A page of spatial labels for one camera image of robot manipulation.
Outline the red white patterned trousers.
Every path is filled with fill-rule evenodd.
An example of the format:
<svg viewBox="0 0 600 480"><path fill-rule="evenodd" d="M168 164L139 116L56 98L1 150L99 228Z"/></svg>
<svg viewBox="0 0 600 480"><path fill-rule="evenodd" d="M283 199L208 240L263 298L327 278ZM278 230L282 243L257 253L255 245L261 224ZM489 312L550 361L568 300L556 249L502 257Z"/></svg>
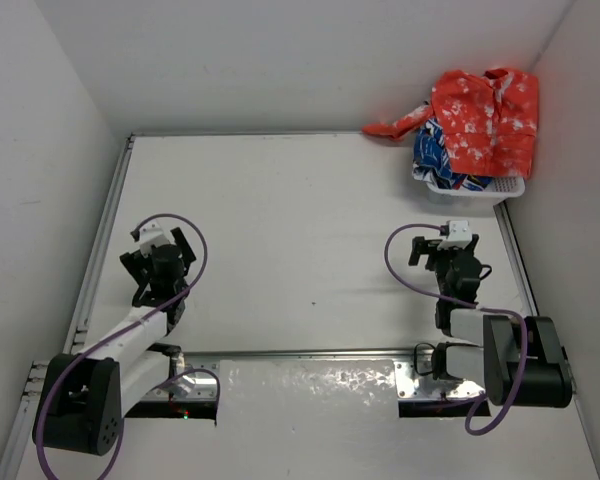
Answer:
<svg viewBox="0 0 600 480"><path fill-rule="evenodd" d="M448 71L421 106L392 122L365 125L362 132L400 141L426 124L441 132L453 174L528 178L539 124L539 80L514 68L481 76Z"/></svg>

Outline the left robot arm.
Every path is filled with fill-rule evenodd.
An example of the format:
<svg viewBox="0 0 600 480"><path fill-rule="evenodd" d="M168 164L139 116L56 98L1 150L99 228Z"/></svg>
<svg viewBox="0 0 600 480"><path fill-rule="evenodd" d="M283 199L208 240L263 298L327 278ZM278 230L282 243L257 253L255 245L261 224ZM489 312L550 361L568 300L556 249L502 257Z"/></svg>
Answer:
<svg viewBox="0 0 600 480"><path fill-rule="evenodd" d="M40 448L105 455L124 415L173 370L178 350L162 341L185 311L196 256L180 228L151 221L132 236L138 249L120 257L137 284L130 310L100 341L49 362L32 431Z"/></svg>

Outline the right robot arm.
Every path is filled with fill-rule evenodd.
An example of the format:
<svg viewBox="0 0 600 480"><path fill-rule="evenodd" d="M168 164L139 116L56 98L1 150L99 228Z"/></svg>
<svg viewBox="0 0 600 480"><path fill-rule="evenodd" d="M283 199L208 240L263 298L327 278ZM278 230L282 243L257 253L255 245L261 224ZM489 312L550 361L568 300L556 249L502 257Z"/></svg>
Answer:
<svg viewBox="0 0 600 480"><path fill-rule="evenodd" d="M520 386L513 404L565 408L572 399L572 381L553 321L527 316L519 321L506 313L469 308L477 302L481 282L492 268L475 257L479 236L465 246L447 246L443 239L417 236L408 264L426 258L425 269L435 275L440 297L435 326L452 340L435 348L436 378L458 378L466 373L483 386L488 399L502 406L511 393L520 363Z"/></svg>

